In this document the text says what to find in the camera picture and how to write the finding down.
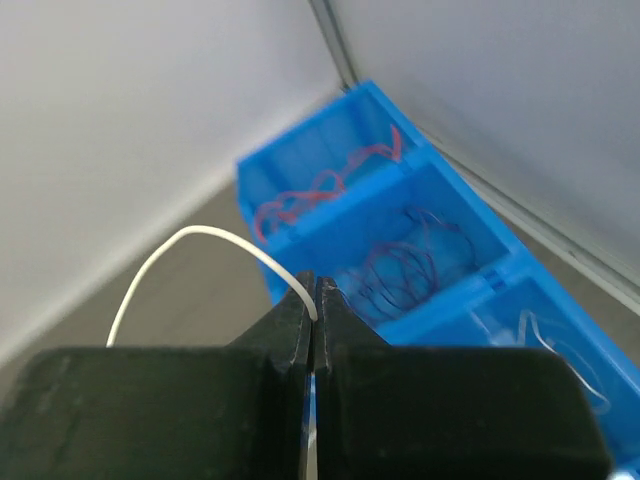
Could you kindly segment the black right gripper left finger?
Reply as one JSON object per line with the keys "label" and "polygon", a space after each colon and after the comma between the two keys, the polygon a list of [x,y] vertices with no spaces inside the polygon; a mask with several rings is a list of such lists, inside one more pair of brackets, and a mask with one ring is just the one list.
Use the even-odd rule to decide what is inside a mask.
{"label": "black right gripper left finger", "polygon": [[1,475],[302,479],[312,333],[288,291],[225,346],[41,352],[1,408]]}

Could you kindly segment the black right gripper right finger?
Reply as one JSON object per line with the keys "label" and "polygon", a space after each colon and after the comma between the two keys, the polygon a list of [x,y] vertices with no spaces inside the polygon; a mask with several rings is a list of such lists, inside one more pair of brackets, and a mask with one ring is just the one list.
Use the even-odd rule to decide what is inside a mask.
{"label": "black right gripper right finger", "polygon": [[522,347],[400,347],[316,286],[322,479],[604,479],[613,469],[576,375]]}

